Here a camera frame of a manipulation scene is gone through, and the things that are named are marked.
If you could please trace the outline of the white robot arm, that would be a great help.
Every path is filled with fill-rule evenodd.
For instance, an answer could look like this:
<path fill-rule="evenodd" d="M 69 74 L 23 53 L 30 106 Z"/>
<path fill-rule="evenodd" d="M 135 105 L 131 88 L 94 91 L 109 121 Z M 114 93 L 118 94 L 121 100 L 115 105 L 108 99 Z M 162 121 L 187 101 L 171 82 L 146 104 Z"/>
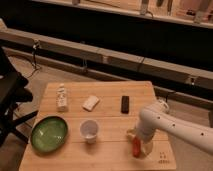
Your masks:
<path fill-rule="evenodd" d="M 143 143 L 149 143 L 156 130 L 161 130 L 213 155 L 213 128 L 176 118 L 168 112 L 168 104 L 161 100 L 143 107 L 136 126 L 129 129 L 126 136 L 129 140 L 137 137 Z"/>

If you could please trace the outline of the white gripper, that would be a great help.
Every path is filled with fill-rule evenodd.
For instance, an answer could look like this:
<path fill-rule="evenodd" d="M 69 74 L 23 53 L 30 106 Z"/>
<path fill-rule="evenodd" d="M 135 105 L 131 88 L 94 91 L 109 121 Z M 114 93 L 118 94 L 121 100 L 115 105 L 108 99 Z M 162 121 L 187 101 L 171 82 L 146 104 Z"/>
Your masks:
<path fill-rule="evenodd" d="M 126 131 L 126 138 L 131 143 L 131 145 L 132 145 L 132 141 L 135 137 L 136 137 L 136 133 L 135 133 L 134 129 L 128 129 Z M 151 136 L 148 140 L 140 140 L 140 143 L 141 143 L 140 156 L 148 156 L 152 152 L 152 149 L 153 149 L 153 136 Z"/>

